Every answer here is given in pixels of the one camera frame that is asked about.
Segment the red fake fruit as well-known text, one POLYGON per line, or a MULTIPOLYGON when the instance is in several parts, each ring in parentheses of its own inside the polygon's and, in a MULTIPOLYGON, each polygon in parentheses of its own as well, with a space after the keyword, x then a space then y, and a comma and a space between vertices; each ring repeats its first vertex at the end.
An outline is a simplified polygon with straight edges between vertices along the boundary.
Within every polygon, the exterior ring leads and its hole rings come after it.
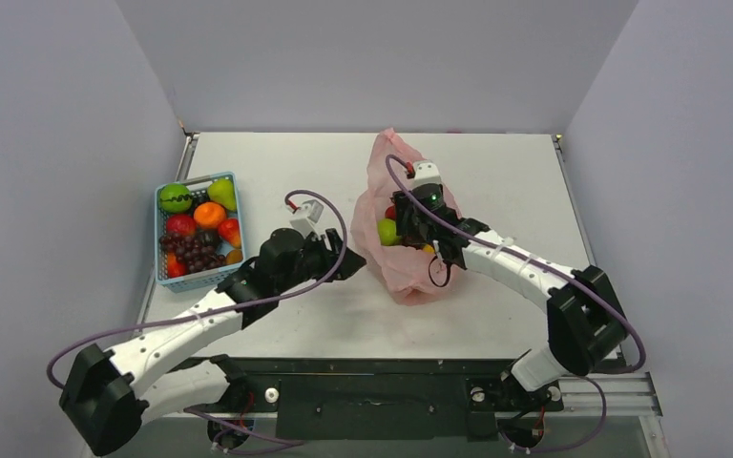
POLYGON ((384 212, 384 219, 391 220, 393 222, 397 221, 397 212, 395 205, 391 205, 386 209, 386 211, 384 212))

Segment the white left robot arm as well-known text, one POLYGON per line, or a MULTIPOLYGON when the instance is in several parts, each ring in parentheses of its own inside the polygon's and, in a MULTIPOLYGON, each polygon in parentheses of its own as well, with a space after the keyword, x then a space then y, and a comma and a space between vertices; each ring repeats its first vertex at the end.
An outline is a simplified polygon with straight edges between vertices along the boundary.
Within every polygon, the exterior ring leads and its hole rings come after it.
POLYGON ((138 337, 107 349, 79 350, 59 405, 96 456, 118 451, 169 413, 213 403, 234 410, 245 401, 244 380, 195 354, 298 296, 297 286, 345 281, 366 264, 334 229, 323 237, 277 229, 256 257, 173 319, 147 323, 138 337))

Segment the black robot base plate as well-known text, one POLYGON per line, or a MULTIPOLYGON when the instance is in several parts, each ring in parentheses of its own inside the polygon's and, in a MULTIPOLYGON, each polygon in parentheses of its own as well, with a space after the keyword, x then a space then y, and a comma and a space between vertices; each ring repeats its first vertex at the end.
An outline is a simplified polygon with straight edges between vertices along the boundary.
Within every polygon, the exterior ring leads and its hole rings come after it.
POLYGON ((282 439, 493 441, 529 416, 563 410, 558 384, 528 393, 511 361, 302 359, 218 356, 221 395, 212 414, 276 423, 282 439))

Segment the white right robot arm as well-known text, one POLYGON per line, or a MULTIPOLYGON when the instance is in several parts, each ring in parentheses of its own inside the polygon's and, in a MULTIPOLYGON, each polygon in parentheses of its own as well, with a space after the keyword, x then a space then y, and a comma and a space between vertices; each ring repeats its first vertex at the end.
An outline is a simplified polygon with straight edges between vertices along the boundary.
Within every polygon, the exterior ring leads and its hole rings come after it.
POLYGON ((546 343, 516 359, 500 382, 508 405, 526 406, 563 376, 589 374, 628 337, 616 293, 598 267, 574 269, 505 241, 484 222, 458 216, 440 184, 396 191, 391 200, 403 244, 428 244, 448 268, 484 275, 543 311, 546 343))

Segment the pink plastic bag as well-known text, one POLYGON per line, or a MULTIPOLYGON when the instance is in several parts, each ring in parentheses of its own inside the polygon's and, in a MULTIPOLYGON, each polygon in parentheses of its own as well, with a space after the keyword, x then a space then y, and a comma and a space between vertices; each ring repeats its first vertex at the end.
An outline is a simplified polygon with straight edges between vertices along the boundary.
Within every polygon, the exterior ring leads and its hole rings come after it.
POLYGON ((396 155, 405 162, 420 161, 423 155, 392 129, 377 135, 366 167, 366 189, 358 196, 350 223, 349 245, 366 259, 368 271, 392 299, 402 305, 419 305, 445 298, 463 274, 452 269, 448 275, 434 254, 404 246, 382 246, 377 222, 390 206, 390 197, 399 187, 389 176, 386 157, 396 155))

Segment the green fake fruit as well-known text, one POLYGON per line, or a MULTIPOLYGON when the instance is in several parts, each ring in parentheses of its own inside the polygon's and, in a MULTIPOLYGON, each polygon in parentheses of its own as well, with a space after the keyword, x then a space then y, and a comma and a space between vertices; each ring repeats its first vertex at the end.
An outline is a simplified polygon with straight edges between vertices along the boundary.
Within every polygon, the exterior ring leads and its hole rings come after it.
POLYGON ((377 222, 377 233, 382 246, 397 246, 401 243, 398 235, 396 221, 393 219, 380 219, 377 222))

